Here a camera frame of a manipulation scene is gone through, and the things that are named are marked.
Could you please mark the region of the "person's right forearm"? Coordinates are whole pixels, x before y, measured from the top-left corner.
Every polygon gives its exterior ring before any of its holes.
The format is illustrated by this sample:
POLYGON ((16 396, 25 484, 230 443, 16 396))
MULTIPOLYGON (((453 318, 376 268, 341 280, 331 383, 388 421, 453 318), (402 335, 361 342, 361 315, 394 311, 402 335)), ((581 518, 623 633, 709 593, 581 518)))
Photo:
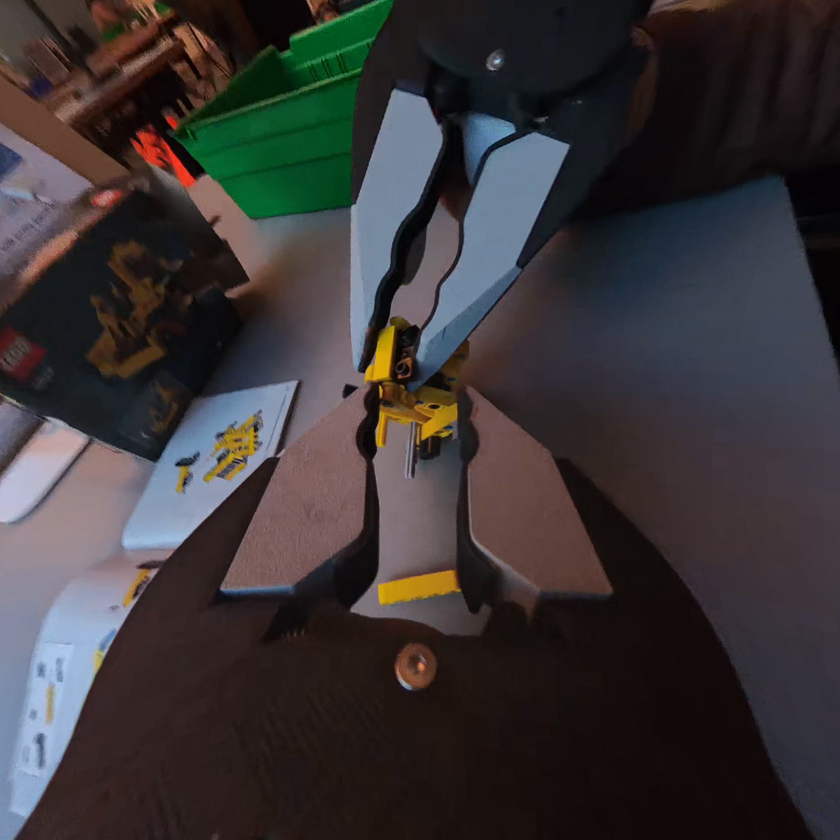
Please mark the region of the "person's right forearm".
POLYGON ((639 25, 646 120, 575 219, 781 175, 809 212, 838 209, 839 2, 682 2, 639 25))

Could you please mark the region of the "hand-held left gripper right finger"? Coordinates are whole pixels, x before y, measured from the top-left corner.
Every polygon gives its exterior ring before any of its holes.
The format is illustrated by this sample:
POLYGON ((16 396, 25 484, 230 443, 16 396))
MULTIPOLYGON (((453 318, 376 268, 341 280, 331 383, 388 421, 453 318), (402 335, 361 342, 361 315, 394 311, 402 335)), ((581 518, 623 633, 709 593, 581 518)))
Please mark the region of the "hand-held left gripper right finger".
POLYGON ((614 589, 555 457, 472 387, 458 394, 456 573, 467 608, 535 615, 614 589))

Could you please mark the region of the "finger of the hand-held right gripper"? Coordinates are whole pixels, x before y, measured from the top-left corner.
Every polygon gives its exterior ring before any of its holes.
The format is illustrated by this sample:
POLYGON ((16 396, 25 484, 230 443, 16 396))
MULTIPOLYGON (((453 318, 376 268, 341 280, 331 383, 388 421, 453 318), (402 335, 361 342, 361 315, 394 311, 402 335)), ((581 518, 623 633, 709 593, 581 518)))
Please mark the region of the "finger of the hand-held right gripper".
POLYGON ((482 155, 455 261, 419 333, 416 386, 443 367, 522 273, 522 251, 570 149, 544 133, 514 133, 482 155))
POLYGON ((448 131, 428 100, 393 89, 350 209, 350 336, 360 373, 372 361, 412 247, 437 203, 447 152, 448 131))

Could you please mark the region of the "white instruction booklet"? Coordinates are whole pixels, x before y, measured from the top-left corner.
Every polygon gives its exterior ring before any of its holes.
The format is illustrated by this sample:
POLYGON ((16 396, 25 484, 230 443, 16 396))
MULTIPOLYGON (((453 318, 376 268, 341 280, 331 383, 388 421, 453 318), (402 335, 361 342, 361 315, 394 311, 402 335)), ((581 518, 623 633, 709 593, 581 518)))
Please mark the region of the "white instruction booklet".
POLYGON ((34 810, 120 628, 165 560, 276 454, 299 381, 198 397, 187 409, 122 532, 121 552, 72 579, 29 656, 10 760, 10 812, 34 810))

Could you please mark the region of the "yellow black lego model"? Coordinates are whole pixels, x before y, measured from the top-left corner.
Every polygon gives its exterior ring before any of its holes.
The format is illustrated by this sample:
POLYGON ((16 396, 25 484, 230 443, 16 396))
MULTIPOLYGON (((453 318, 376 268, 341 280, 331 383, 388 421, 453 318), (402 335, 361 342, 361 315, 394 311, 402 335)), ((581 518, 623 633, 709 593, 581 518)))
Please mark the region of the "yellow black lego model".
POLYGON ((436 373, 412 392, 408 386, 416 372, 418 335, 417 326, 404 318, 391 318, 378 334, 373 360, 364 373, 365 382, 378 390, 377 447, 385 446, 392 425, 408 428, 405 463, 408 479, 415 477, 419 461, 437 458, 443 442, 457 437, 461 370, 469 358, 466 340, 436 373))

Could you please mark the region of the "printed instruction sheet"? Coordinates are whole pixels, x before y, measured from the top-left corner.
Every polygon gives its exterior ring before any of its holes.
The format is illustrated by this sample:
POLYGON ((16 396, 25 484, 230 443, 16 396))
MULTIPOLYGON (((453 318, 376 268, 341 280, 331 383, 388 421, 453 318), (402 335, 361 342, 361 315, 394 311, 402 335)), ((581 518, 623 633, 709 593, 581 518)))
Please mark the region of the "printed instruction sheet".
POLYGON ((92 183, 1 127, 1 279, 10 284, 92 183))

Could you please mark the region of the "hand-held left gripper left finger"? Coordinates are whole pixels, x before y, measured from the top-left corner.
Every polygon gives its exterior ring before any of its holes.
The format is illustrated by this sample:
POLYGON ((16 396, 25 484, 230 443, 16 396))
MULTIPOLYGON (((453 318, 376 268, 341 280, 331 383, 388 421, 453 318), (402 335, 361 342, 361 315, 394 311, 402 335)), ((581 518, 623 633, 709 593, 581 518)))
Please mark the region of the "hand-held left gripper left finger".
POLYGON ((379 565, 377 407, 374 389, 361 387, 283 451, 222 594, 351 608, 371 587, 379 565))

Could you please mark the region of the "black lego set box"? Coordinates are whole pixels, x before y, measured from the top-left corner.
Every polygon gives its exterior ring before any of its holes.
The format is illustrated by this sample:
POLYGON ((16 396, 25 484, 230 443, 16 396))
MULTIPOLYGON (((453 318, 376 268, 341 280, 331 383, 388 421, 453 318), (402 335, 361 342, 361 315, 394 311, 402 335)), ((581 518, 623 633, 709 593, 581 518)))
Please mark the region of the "black lego set box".
POLYGON ((178 181, 92 187, 2 279, 1 393, 158 460, 241 329, 247 272, 178 181))

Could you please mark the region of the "green plastic bin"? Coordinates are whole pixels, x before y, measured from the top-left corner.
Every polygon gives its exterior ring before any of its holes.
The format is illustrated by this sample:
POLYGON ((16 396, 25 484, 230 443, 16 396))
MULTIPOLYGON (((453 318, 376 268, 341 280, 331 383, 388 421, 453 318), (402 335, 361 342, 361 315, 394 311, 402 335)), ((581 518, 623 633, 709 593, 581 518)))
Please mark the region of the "green plastic bin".
POLYGON ((262 50, 173 138, 250 218, 351 203, 355 96, 392 2, 369 2, 262 50))

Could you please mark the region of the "yellow lego beam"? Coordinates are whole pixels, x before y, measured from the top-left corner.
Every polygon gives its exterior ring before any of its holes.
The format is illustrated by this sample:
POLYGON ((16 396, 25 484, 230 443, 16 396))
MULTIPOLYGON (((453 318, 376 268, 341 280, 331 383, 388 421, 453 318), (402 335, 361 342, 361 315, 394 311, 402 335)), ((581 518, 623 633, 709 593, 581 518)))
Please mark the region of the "yellow lego beam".
POLYGON ((455 570, 425 573, 402 577, 378 584, 378 603, 393 606, 460 593, 455 570))

